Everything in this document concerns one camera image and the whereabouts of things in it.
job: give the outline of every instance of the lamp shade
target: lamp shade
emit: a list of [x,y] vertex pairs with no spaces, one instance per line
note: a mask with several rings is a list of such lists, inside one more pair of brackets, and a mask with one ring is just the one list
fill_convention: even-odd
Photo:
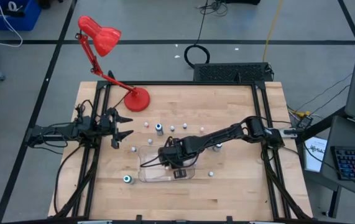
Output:
[[120,30],[112,27],[101,27],[88,16],[81,16],[78,25],[83,32],[93,39],[95,49],[101,57],[112,51],[122,35]]

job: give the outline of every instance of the blue bin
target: blue bin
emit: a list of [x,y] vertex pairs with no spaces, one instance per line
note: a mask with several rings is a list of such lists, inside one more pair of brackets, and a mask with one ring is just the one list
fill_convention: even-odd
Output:
[[[9,4],[9,1],[13,1],[20,6],[25,6],[25,17],[11,17],[6,16],[7,21],[15,30],[32,30],[39,17],[41,8],[37,4],[36,0],[0,0],[2,9]],[[3,21],[3,17],[0,16],[0,30],[8,30],[6,23]]]

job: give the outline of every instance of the transparent container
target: transparent container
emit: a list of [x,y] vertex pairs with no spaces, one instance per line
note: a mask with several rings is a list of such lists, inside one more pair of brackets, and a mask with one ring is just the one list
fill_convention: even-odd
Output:
[[[170,166],[163,166],[159,164],[159,159],[155,159],[158,156],[158,149],[163,146],[141,146],[139,148],[139,180],[142,182],[163,182],[163,181],[173,181],[173,180],[188,180],[195,175],[195,165],[182,169],[171,169]],[[140,164],[145,162],[154,161],[146,164],[155,165],[152,167],[140,167]],[[184,165],[190,165],[194,159],[189,159],[184,162]],[[176,178],[175,173],[185,174],[184,177]]]

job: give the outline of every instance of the lamp arm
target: lamp arm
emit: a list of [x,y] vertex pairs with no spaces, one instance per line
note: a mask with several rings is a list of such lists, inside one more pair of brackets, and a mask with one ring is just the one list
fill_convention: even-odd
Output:
[[100,65],[98,64],[96,56],[94,55],[93,51],[90,48],[90,45],[88,42],[88,36],[86,34],[76,34],[75,37],[79,40],[80,45],[82,45],[83,50],[85,51],[86,55],[89,58],[91,65],[93,66],[93,68],[91,69],[92,73],[106,79],[107,81],[109,81],[115,85],[119,85],[120,87],[131,91],[132,94],[137,93],[136,90],[134,89],[134,87],[128,86],[126,84],[123,84],[123,83],[115,80],[114,78],[104,75],[103,71],[101,70]]

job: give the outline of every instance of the red desk lamp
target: red desk lamp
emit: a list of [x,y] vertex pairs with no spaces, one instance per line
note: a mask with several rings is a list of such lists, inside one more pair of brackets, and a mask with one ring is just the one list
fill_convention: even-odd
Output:
[[93,51],[89,46],[88,36],[93,39],[97,53],[101,57],[104,57],[110,53],[110,51],[112,51],[112,49],[121,38],[121,31],[112,27],[101,27],[88,16],[81,16],[78,20],[78,25],[81,29],[81,32],[83,31],[87,34],[82,34],[80,32],[79,34],[76,34],[75,37],[79,40],[79,43],[82,45],[83,50],[85,50],[85,53],[87,54],[90,63],[93,66],[91,72],[105,78],[107,81],[115,85],[119,85],[120,87],[129,90],[129,93],[124,97],[124,104],[126,108],[135,112],[146,109],[150,104],[150,95],[148,94],[147,90],[140,87],[131,87],[125,85],[115,80],[113,76],[109,77],[104,75],[97,62],[96,56],[93,54]]

